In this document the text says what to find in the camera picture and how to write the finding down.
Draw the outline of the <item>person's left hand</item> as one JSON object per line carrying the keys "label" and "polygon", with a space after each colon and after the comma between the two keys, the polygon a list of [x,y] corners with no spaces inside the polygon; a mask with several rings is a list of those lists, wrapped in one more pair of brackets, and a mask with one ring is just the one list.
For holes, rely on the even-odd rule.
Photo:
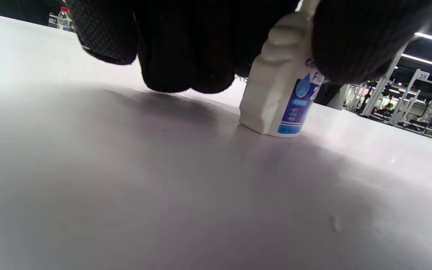
{"label": "person's left hand", "polygon": [[[136,58],[154,91],[214,94],[249,75],[270,29],[297,0],[67,0],[84,51],[106,63]],[[331,82],[375,79],[415,32],[432,0],[321,0],[312,54]]]}

